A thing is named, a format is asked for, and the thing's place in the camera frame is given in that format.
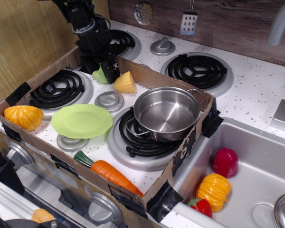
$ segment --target orange squash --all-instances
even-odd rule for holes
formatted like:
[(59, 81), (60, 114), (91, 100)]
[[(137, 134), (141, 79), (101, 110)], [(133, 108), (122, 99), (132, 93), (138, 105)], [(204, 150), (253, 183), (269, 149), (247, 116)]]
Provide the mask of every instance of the orange squash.
[(39, 108), (29, 105), (17, 105), (5, 109), (4, 117), (31, 132), (41, 125), (44, 114)]
[(224, 202), (228, 201), (227, 196), (231, 191), (230, 182), (222, 175), (213, 173), (207, 175), (196, 190), (196, 197), (206, 199), (212, 212), (223, 209)]

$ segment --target sink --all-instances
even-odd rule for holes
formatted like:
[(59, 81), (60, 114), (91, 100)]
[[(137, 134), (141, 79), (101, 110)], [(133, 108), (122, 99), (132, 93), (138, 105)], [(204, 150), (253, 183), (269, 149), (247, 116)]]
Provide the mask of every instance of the sink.
[(173, 188), (185, 199), (195, 198), (203, 178), (214, 173), (211, 162), (223, 147), (238, 155), (238, 173), (228, 178), (231, 193), (213, 218), (182, 206), (177, 212), (202, 227), (275, 228), (274, 205), (285, 194), (285, 139), (230, 118), (210, 137), (200, 136), (173, 179)]

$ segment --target toy tomato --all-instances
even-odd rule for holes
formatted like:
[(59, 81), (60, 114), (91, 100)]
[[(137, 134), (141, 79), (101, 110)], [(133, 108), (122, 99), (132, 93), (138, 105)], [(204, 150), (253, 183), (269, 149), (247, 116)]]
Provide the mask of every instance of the toy tomato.
[(218, 150), (213, 159), (212, 169), (223, 177), (234, 177), (238, 173), (237, 154), (229, 148)]
[(191, 199), (187, 203), (187, 205), (197, 210), (198, 212), (203, 213), (204, 215), (207, 215), (208, 217), (212, 218), (211, 206), (206, 199), (200, 199), (200, 198)]

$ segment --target faucet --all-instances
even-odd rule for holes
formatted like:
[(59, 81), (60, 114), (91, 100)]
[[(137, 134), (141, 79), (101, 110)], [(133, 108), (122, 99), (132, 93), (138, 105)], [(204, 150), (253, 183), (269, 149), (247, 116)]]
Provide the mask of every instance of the faucet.
[(285, 4), (280, 8), (272, 23), (267, 41), (271, 45), (279, 45), (285, 33)]

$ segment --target black tape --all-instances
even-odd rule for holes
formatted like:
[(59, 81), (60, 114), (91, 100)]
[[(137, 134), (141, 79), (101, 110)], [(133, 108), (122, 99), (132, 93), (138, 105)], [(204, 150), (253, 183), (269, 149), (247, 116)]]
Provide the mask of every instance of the black tape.
[(31, 90), (31, 87), (28, 85), (28, 83), (24, 82), (5, 100), (10, 106), (14, 106), (30, 90)]
[(23, 140), (20, 137), (20, 134), (12, 129), (10, 129), (8, 126), (2, 124), (2, 127), (6, 133), (6, 135), (11, 138), (12, 140), (15, 140), (21, 144), (24, 144)]
[(147, 203), (147, 211), (158, 223), (184, 199), (165, 182), (157, 194)]
[(219, 117), (220, 112), (217, 110), (216, 100), (213, 101), (212, 108), (203, 121), (201, 133), (210, 138), (218, 129), (223, 119)]
[(123, 204), (128, 210), (134, 211), (135, 213), (139, 214), (140, 216), (144, 218), (148, 218), (146, 213), (144, 212), (143, 206), (135, 203), (132, 198), (128, 195), (126, 195), (123, 192), (120, 192), (119, 190), (113, 188), (112, 186), (109, 186), (111, 195), (115, 197), (115, 199)]
[(76, 173), (76, 170), (72, 166), (70, 166), (69, 164), (67, 164), (66, 162), (64, 162), (63, 160), (59, 159), (58, 157), (56, 157), (52, 154), (51, 154), (51, 159), (54, 161), (57, 169), (63, 169), (65, 171), (73, 174), (78, 179), (80, 179), (78, 174)]

